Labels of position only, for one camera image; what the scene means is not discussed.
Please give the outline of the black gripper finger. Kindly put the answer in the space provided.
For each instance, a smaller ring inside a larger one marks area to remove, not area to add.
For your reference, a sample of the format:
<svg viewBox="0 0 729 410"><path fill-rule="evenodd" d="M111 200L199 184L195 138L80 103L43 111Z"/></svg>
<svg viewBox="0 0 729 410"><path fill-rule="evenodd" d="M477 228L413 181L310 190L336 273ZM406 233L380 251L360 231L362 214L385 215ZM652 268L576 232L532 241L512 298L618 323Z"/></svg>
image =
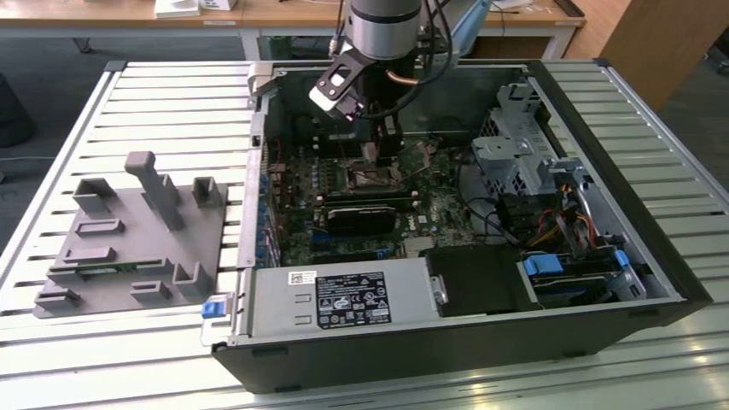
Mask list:
<svg viewBox="0 0 729 410"><path fill-rule="evenodd" d="M377 160L378 167L392 164L402 149L402 127L397 119L384 119L377 124Z"/></svg>

